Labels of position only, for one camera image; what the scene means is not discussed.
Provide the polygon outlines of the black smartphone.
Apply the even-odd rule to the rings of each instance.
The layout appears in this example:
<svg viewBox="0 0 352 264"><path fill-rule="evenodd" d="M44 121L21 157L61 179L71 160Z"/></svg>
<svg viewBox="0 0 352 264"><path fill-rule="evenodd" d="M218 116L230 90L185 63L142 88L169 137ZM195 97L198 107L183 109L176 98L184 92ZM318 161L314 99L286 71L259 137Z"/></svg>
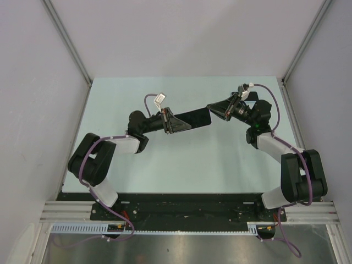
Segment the black smartphone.
<svg viewBox="0 0 352 264"><path fill-rule="evenodd" d="M191 125L191 129L205 127L212 123L210 112L206 107L176 114L175 117Z"/></svg>

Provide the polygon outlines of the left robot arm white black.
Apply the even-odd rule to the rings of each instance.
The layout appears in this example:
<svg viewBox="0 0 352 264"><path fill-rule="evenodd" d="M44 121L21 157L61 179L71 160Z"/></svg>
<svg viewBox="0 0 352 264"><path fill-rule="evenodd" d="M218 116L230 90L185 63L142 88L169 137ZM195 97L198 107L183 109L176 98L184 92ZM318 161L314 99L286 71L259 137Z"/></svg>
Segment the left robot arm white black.
<svg viewBox="0 0 352 264"><path fill-rule="evenodd" d="M86 134L68 162L68 171L103 204L102 213L108 219L117 219L122 207L116 203L118 194L107 179L114 154L140 153L149 141L146 133L164 130L172 134L191 129L191 122L190 113L174 115L169 108L150 117L134 111L129 116L125 135L99 137L94 133Z"/></svg>

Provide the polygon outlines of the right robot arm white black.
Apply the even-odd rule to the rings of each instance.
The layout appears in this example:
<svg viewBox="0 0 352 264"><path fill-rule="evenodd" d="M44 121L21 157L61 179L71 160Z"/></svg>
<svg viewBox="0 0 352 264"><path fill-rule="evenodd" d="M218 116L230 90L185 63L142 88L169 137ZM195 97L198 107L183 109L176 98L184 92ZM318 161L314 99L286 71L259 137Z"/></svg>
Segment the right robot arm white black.
<svg viewBox="0 0 352 264"><path fill-rule="evenodd" d="M247 143L280 164L280 186L261 195L262 202L254 206L257 219L268 220L274 208L297 203L309 206L314 199L327 195L320 154L316 150L294 147L274 134L269 125L272 108L269 102L258 100L250 107L234 93L226 100L208 104L207 108L225 121L236 118L249 125Z"/></svg>

